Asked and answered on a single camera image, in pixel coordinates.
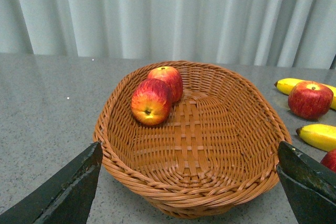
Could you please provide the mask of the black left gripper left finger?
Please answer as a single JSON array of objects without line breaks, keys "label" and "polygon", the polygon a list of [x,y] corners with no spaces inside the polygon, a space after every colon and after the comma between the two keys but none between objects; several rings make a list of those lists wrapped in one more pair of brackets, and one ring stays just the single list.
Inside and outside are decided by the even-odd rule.
[{"label": "black left gripper left finger", "polygon": [[101,162],[102,147],[96,142],[2,213],[1,223],[86,223]]}]

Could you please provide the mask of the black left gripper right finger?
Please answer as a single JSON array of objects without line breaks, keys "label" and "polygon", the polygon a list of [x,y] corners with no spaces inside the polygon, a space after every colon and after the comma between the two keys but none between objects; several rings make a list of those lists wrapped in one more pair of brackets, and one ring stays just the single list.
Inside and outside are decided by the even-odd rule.
[{"label": "black left gripper right finger", "polygon": [[298,223],[335,223],[335,172],[282,141],[277,174]]}]

